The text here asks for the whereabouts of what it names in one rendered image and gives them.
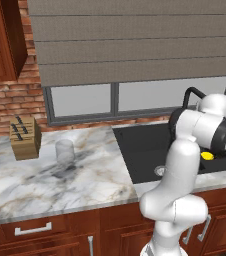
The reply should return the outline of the black kitchen sink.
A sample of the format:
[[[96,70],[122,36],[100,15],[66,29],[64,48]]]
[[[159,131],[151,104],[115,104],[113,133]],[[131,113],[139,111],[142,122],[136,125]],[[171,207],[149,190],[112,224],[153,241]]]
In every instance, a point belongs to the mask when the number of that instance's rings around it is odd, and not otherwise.
[[[114,128],[113,132],[132,182],[139,184],[160,180],[154,170],[166,162],[170,141],[168,124]],[[199,174],[225,170],[226,156],[214,160],[202,159]]]

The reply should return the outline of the clear glass cup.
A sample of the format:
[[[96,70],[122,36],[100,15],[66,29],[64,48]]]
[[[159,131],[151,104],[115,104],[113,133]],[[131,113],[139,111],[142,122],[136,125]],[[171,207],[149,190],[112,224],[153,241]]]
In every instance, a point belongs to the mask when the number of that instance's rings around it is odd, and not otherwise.
[[[61,166],[68,167],[74,163],[75,153],[74,145],[71,140],[62,139],[55,144],[57,163]]]

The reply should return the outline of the grey framed window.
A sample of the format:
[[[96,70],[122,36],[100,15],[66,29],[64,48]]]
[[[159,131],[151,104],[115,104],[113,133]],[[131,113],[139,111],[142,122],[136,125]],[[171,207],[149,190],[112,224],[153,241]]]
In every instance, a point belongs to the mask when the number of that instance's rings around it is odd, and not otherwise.
[[[60,126],[168,116],[191,86],[205,94],[226,94],[226,76],[45,87],[47,122]]]

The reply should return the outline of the wooden knife block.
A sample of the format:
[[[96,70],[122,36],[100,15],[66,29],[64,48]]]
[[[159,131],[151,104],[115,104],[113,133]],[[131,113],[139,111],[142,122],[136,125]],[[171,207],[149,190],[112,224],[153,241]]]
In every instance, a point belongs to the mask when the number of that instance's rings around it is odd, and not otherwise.
[[[10,142],[17,161],[38,158],[41,138],[41,129],[34,117],[10,119]]]

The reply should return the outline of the grey roman window blind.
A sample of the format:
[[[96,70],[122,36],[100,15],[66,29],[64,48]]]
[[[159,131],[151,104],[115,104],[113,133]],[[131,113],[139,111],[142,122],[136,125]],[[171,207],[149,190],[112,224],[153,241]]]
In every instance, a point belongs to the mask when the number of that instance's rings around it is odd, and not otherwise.
[[[27,0],[45,87],[226,76],[226,0]]]

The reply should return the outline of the red-brown base cupboard door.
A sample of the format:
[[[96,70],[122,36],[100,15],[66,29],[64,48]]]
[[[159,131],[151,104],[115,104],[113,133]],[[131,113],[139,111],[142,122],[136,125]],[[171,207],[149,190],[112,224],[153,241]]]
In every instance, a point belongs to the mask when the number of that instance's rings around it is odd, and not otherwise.
[[[93,238],[94,256],[101,256],[97,239]],[[0,256],[90,256],[88,236],[66,236],[49,240],[33,240],[23,245],[12,244],[0,249]]]
[[[198,235],[204,223],[193,227],[187,245],[183,241],[180,245],[189,256],[220,256],[226,252],[226,188],[198,192],[196,196],[206,201],[211,220],[202,241]]]
[[[138,203],[100,210],[101,256],[140,256],[150,241],[154,221],[144,218]]]

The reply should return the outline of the red-brown drawer front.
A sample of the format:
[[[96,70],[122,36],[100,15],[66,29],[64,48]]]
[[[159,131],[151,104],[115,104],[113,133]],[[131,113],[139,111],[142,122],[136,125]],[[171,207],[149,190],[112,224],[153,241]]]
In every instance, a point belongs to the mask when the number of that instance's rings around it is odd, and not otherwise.
[[[99,212],[89,210],[0,224],[0,249],[97,232]]]

